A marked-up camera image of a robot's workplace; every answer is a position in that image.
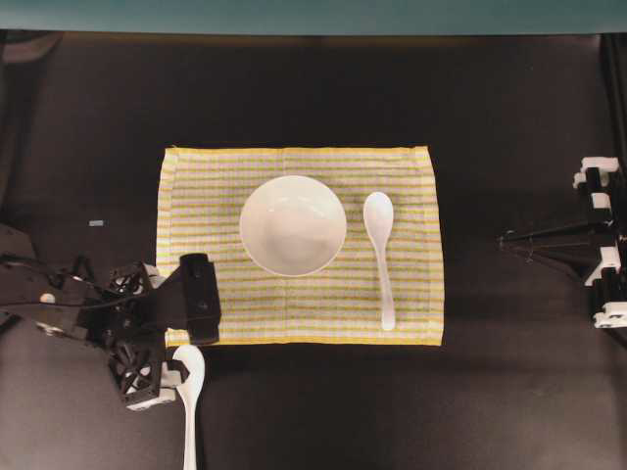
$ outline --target ceramic spoon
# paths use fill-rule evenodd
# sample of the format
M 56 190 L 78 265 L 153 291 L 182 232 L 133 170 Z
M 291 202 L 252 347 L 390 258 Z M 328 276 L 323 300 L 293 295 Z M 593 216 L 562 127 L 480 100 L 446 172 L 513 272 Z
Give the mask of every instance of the ceramic spoon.
M 379 282 L 381 285 L 381 328 L 393 330 L 396 323 L 394 312 L 394 298 L 388 275 L 388 262 L 385 257 L 385 246 L 390 238 L 392 223 L 394 222 L 394 207 L 392 201 L 384 193 L 372 193 L 363 203 L 363 223 L 379 266 Z
M 174 352 L 174 360 L 180 360 L 189 376 L 177 386 L 185 405 L 185 453 L 183 470 L 196 470 L 196 402 L 205 382 L 205 359 L 195 346 L 181 346 Z

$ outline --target black tabletop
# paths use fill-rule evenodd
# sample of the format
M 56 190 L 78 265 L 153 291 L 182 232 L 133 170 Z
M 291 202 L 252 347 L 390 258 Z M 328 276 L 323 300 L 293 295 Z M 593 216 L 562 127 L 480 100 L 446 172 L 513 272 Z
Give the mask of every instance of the black tabletop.
M 2 221 L 103 281 L 154 261 L 167 146 L 429 146 L 444 346 L 206 349 L 206 468 L 627 464 L 626 354 L 581 286 L 497 246 L 570 207 L 581 158 L 614 151 L 598 37 L 72 33 L 7 79 Z M 128 411 L 98 352 L 26 322 L 0 336 L 0 468 L 179 469 L 182 450 L 180 401 Z

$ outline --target striped cloth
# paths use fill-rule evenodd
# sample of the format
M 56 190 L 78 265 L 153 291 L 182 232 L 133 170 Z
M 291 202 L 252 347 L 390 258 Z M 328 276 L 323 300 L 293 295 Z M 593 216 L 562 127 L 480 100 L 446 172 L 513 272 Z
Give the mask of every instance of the striped cloth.
M 302 278 L 257 267 L 239 239 L 248 196 L 276 176 L 315 178 L 340 198 L 348 233 L 337 258 Z M 396 304 L 393 331 L 380 326 L 374 250 L 362 220 L 372 191 L 394 204 L 388 263 Z M 444 329 L 444 270 L 435 177 L 426 147 L 394 149 L 170 148 L 162 166 L 157 267 L 168 276 L 181 255 L 216 264 L 220 344 L 353 343 L 435 345 Z M 169 332 L 168 344 L 186 343 Z

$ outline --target bowl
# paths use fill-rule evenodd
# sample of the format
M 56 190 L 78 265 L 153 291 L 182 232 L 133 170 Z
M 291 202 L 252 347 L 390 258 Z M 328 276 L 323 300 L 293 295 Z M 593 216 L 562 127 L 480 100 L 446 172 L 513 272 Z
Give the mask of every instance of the bowl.
M 239 218 L 246 252 L 260 267 L 281 276 L 320 271 L 346 238 L 346 214 L 338 197 L 306 176 L 280 176 L 249 196 Z

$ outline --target cloth napkin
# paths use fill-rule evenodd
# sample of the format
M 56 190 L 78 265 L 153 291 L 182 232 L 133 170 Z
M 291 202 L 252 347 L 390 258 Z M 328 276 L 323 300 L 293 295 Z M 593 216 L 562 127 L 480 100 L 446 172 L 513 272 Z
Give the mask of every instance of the cloth napkin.
M 300 278 L 267 273 L 247 256 L 239 215 L 264 182 L 301 174 L 339 197 L 346 241 L 322 271 Z M 362 219 L 365 198 L 394 204 L 388 266 L 396 305 L 381 329 L 374 250 Z M 166 149 L 159 186 L 157 267 L 168 276 L 186 253 L 215 263 L 222 318 L 219 344 L 352 343 L 434 345 L 444 329 L 444 269 L 435 176 L 426 147 Z M 189 341 L 169 331 L 169 346 Z

